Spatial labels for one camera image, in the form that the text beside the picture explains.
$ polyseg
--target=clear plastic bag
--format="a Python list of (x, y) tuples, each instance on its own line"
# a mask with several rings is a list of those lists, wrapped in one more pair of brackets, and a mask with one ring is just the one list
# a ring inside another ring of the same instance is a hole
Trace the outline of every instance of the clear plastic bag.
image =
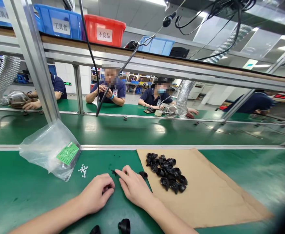
[[(57, 155), (71, 142), (75, 144), (78, 149), (76, 148), (76, 154), (69, 165), (66, 165), (58, 159)], [(30, 163), (45, 168), (48, 170), (48, 173), (51, 172), (64, 181), (70, 179), (81, 153), (81, 145), (59, 119), (25, 138), (20, 144), (19, 149), (21, 157)]]

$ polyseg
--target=hand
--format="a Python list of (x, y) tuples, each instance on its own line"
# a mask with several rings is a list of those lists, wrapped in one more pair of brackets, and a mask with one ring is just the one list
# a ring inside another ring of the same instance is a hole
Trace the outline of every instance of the hand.
[(108, 173), (93, 178), (83, 192), (76, 197), (84, 215), (101, 210), (114, 193), (114, 188), (115, 184)]
[(107, 92), (106, 97), (107, 97), (107, 98), (111, 98), (112, 95), (113, 95), (113, 93), (112, 93), (111, 89), (109, 89), (109, 91)]
[(116, 169), (115, 172), (120, 176), (119, 181), (128, 200), (144, 210), (152, 204), (156, 197), (141, 175), (136, 174), (128, 165), (122, 171)]
[(186, 114), (186, 117), (190, 119), (194, 119), (194, 116), (192, 115), (192, 113), (194, 113), (195, 115), (198, 115), (199, 111), (192, 109), (192, 108), (188, 108), (188, 113)]
[(41, 102), (40, 101), (36, 101), (36, 102), (30, 102), (30, 103), (27, 103), (25, 104), (22, 109), (25, 109), (26, 111), (31, 109), (31, 110), (36, 110), (38, 108), (40, 108), (42, 105), (41, 105)]
[(105, 92), (106, 91), (106, 87), (102, 86), (102, 85), (99, 85), (99, 92)]
[(152, 106), (156, 110), (164, 110), (164, 106)]

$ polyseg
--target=green label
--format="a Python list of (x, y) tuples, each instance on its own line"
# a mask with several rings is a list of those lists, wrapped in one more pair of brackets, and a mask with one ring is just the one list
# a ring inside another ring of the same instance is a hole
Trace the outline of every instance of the green label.
[(76, 144), (70, 142), (66, 147), (62, 149), (62, 151), (57, 155), (57, 158), (63, 162), (64, 164), (69, 165), (79, 148)]

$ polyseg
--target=brown paper sheet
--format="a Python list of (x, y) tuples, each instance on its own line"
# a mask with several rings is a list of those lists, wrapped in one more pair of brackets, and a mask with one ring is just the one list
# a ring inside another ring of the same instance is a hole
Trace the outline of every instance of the brown paper sheet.
[[(151, 189), (166, 207), (193, 228), (215, 227), (259, 221), (273, 217), (265, 206), (239, 187), (197, 149), (138, 149)], [(160, 177), (146, 166), (147, 153), (175, 158), (176, 165), (188, 180), (183, 193), (166, 191)]]

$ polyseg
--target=face mask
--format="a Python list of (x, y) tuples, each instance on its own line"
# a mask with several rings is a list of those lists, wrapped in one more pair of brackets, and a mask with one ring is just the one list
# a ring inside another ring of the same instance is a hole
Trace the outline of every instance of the face mask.
[(159, 89), (158, 90), (158, 93), (160, 93), (160, 94), (164, 94), (166, 92), (166, 89)]

